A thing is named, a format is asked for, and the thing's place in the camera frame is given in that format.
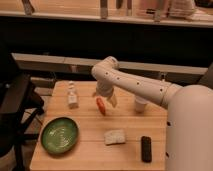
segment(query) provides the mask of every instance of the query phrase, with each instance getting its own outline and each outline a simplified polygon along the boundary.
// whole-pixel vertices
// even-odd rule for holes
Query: green plate
[[[50,121],[42,131],[41,144],[50,154],[62,154],[76,143],[78,126],[70,118],[61,117]]]

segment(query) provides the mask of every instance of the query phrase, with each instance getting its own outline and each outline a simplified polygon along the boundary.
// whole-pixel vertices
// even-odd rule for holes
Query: office chair
[[[26,140],[38,138],[38,134],[25,131],[37,114],[44,113],[44,101],[34,91],[30,75],[24,74],[11,53],[0,42],[0,157],[14,147],[16,167],[13,171],[24,171],[21,146]],[[26,109],[32,114],[23,122]]]

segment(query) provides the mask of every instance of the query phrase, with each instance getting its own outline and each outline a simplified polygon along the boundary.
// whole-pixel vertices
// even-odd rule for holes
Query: black object
[[[22,73],[11,53],[0,42],[0,157],[14,147],[16,167],[24,171],[21,145],[25,140],[38,138],[38,134],[25,134],[37,114],[42,114],[44,101],[34,92],[30,75]],[[22,123],[25,109],[34,108]]]
[[[198,81],[198,84],[204,85],[206,87],[209,87],[209,88],[213,89],[213,62],[209,66],[209,68],[206,71],[206,73]]]
[[[143,136],[141,138],[141,159],[147,163],[152,161],[152,144],[150,137]]]
[[[123,0],[116,0],[116,8],[120,9],[122,7]]]

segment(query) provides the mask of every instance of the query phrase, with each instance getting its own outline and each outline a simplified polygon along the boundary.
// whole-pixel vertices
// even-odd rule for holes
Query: red object
[[[104,105],[103,100],[102,100],[100,97],[97,97],[97,98],[96,98],[96,104],[97,104],[97,106],[98,106],[99,111],[100,111],[103,115],[105,115],[105,114],[106,114],[105,105]]]

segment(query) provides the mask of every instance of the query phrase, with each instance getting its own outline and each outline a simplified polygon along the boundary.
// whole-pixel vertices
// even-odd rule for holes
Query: wooden tabletop
[[[167,113],[163,108],[148,103],[144,113],[134,111],[134,95],[115,88],[118,105],[113,108],[105,100],[103,116],[92,97],[96,82],[74,82],[79,97],[79,108],[69,109],[68,82],[57,82],[50,100],[43,127],[54,118],[70,117],[79,127],[77,144],[66,154],[49,155],[41,146],[40,138],[31,161],[31,171],[69,170],[141,170],[164,171],[165,128]],[[123,129],[126,143],[106,146],[104,133]],[[151,163],[141,161],[140,139],[152,138]]]

